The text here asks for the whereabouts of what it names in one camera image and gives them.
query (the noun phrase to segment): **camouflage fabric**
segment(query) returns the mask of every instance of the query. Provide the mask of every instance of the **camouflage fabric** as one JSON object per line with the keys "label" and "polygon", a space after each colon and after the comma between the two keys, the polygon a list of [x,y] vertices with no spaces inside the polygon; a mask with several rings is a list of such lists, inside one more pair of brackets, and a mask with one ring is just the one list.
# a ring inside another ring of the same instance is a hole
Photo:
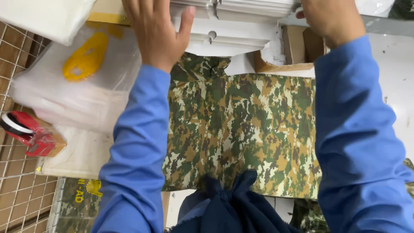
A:
{"label": "camouflage fabric", "polygon": [[164,191],[197,188],[207,173],[231,187],[255,169],[257,193],[316,199],[315,80],[225,76],[229,62],[186,53],[173,68]]}
{"label": "camouflage fabric", "polygon": [[[414,172],[414,165],[410,159],[406,158],[404,165]],[[406,183],[405,187],[411,198],[414,199],[414,182]],[[295,198],[294,203],[291,225],[302,229],[304,233],[330,233],[325,217],[316,200]]]}
{"label": "camouflage fabric", "polygon": [[56,233],[91,232],[101,198],[98,180],[66,178]]}

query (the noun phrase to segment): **hand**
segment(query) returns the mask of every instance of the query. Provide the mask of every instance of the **hand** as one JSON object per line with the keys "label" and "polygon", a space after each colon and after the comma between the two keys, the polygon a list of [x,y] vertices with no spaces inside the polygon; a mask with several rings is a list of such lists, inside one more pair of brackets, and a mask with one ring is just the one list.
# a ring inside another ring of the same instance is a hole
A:
{"label": "hand", "polygon": [[302,0],[303,11],[296,18],[306,18],[310,27],[336,48],[365,35],[365,27],[354,0]]}
{"label": "hand", "polygon": [[141,51],[142,63],[167,73],[190,41],[195,7],[187,7],[177,33],[171,22],[170,0],[122,0]]}

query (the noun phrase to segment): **metal wire grid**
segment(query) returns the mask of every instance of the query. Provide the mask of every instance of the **metal wire grid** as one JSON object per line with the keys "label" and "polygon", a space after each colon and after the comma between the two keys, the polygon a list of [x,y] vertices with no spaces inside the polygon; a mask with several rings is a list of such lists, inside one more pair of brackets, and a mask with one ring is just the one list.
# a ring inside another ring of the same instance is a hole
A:
{"label": "metal wire grid", "polygon": [[[8,86],[7,86],[7,89],[6,89],[5,93],[0,94],[0,96],[3,96],[3,101],[1,102],[1,107],[0,107],[0,113],[8,112],[8,111],[11,110],[11,109],[5,109],[5,105],[6,105],[6,102],[8,101],[8,98],[11,98],[9,96],[11,80],[13,79],[14,75],[17,72],[23,71],[23,70],[26,69],[26,67],[25,67],[26,65],[18,64],[22,53],[27,53],[28,54],[28,60],[30,58],[31,60],[34,61],[35,59],[38,58],[41,51],[43,51],[43,49],[45,48],[45,45],[44,45],[44,42],[43,42],[44,41],[43,37],[41,37],[40,41],[38,41],[34,38],[37,35],[34,35],[33,33],[30,33],[28,31],[25,31],[23,33],[20,30],[18,30],[16,27],[14,27],[10,24],[6,24],[6,23],[4,23],[4,24],[5,24],[5,27],[4,27],[3,31],[0,32],[1,33],[0,46],[2,45],[2,43],[6,43],[9,46],[12,46],[12,47],[18,49],[19,51],[18,51],[16,61],[8,61],[7,59],[4,59],[4,58],[0,57],[0,60],[14,65],[14,68],[13,68],[13,71],[12,71],[12,74],[11,74],[10,77],[4,77],[4,76],[0,75],[0,78],[4,78],[4,79],[9,80],[9,83],[8,83]],[[22,42],[20,47],[17,47],[16,45],[13,45],[12,43],[9,43],[9,42],[4,40],[6,31],[7,31],[8,28],[14,29],[18,33],[21,33],[22,35],[24,35],[23,42]],[[38,47],[37,51],[34,51],[34,53],[35,53],[34,55],[31,54],[29,51],[25,51],[23,49],[23,46],[25,45],[25,41],[29,40],[29,39],[32,41],[31,47],[33,46],[33,43],[35,43],[35,47],[34,47],[35,49]],[[21,111],[22,109],[23,109],[23,107],[19,106],[16,110]],[[34,174],[34,171],[31,171],[31,172],[24,171],[24,168],[25,168],[26,163],[28,163],[30,160],[37,160],[37,158],[27,157],[26,155],[24,155],[24,159],[11,159],[11,154],[12,154],[12,151],[13,151],[14,147],[21,147],[21,146],[25,147],[24,145],[16,145],[14,138],[11,139],[11,144],[10,145],[0,145],[0,148],[6,147],[6,146],[10,147],[9,153],[7,155],[7,159],[6,159],[6,161],[0,161],[0,166],[4,166],[4,171],[2,172],[2,176],[0,177],[0,221],[2,221],[1,218],[6,217],[7,222],[3,223],[3,224],[0,223],[1,224],[0,225],[0,233],[7,233],[7,232],[9,232],[9,233],[10,232],[25,232],[25,233],[29,233],[29,232],[36,232],[36,233],[38,233],[38,232],[54,232],[55,226],[57,224],[57,219],[58,219],[57,216],[58,216],[59,211],[60,211],[60,204],[61,204],[61,200],[62,200],[62,194],[63,194],[63,187],[64,187],[65,179],[62,178],[62,177],[48,176],[44,183],[36,184],[35,182],[36,182],[36,176],[37,175]],[[16,161],[22,161],[22,163],[23,163],[20,173],[17,174],[17,175],[6,176],[9,165],[11,164],[11,162],[16,162]],[[31,174],[34,175],[33,182],[31,184],[31,186],[25,187],[25,188],[20,188],[22,177],[25,176],[25,175],[31,175]],[[10,192],[2,193],[1,191],[4,188],[3,185],[4,185],[5,181],[7,179],[12,179],[12,178],[16,178],[16,177],[18,177],[18,182],[17,182],[16,189],[13,190],[13,191],[10,191]],[[54,194],[53,194],[54,197],[53,197],[52,204],[44,206],[44,202],[43,202],[44,197],[46,195],[51,195],[50,193],[45,194],[46,187],[48,186],[48,184],[50,184],[50,185],[56,184],[56,187],[54,188]],[[35,188],[39,188],[39,187],[41,188],[42,185],[44,185],[43,194],[40,197],[36,197],[36,198],[32,199],[33,190],[35,190]],[[27,191],[27,190],[30,190],[30,195],[29,195],[28,200],[24,201],[24,202],[17,203],[16,199],[17,199],[18,193],[19,192],[24,192],[24,191]],[[2,202],[7,201],[7,199],[5,199],[5,198],[13,196],[13,195],[14,195],[14,198],[12,200],[11,206],[10,206],[10,204],[7,204],[7,203],[4,204],[3,203],[3,206],[6,205],[7,207],[1,209]],[[38,200],[38,199],[40,199],[39,208],[36,209],[35,211],[31,211],[29,213],[30,202],[32,202],[34,200]],[[24,205],[26,205],[26,210],[25,210],[24,215],[20,216],[16,219],[12,219],[12,214],[14,213],[13,211],[15,210],[15,208],[17,208],[17,206],[20,206],[20,205],[23,205],[23,207],[24,207]]]}

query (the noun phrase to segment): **wire mesh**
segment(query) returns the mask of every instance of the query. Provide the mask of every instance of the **wire mesh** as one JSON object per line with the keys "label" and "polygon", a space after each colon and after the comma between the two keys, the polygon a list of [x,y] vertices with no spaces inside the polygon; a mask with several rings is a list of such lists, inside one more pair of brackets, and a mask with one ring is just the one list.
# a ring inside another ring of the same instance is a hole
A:
{"label": "wire mesh", "polygon": [[[50,40],[0,21],[0,114],[31,112],[9,95],[15,75],[27,69]],[[0,129],[0,233],[53,232],[65,179],[34,173],[37,158]]]}

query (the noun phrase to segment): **blue long-sleeve shirt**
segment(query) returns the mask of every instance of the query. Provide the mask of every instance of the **blue long-sleeve shirt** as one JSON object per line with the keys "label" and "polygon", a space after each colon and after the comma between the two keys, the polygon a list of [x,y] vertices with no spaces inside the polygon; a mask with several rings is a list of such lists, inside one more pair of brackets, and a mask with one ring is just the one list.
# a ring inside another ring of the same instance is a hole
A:
{"label": "blue long-sleeve shirt", "polygon": [[[383,103],[378,66],[364,36],[315,63],[318,201],[332,232],[414,232],[394,112]],[[101,210],[92,232],[163,231],[161,170],[170,75],[143,65],[99,174]]]}

